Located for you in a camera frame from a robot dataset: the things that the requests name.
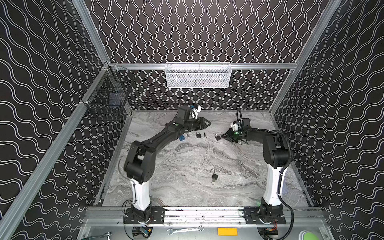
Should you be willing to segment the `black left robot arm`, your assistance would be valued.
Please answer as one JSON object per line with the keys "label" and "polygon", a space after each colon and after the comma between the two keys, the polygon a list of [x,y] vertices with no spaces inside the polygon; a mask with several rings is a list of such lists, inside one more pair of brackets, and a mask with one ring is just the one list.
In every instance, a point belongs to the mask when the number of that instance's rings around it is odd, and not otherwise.
{"label": "black left robot arm", "polygon": [[124,171],[131,181],[134,200],[131,206],[139,214],[146,215],[151,210],[149,181],[156,167],[157,154],[168,144],[183,134],[204,130],[212,123],[199,117],[202,107],[181,106],[174,118],[153,137],[142,142],[134,141],[124,163]]}

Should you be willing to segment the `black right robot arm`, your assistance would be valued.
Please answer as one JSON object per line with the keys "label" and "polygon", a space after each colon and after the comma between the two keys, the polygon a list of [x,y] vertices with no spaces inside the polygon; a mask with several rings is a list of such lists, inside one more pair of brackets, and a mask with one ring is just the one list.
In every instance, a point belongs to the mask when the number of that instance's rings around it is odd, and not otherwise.
{"label": "black right robot arm", "polygon": [[267,187],[259,207],[262,217],[278,216],[287,204],[282,199],[286,170],[293,160],[293,153],[287,137],[278,130],[253,128],[249,118],[231,123],[221,138],[232,143],[251,141],[263,145],[263,158],[267,164]]}

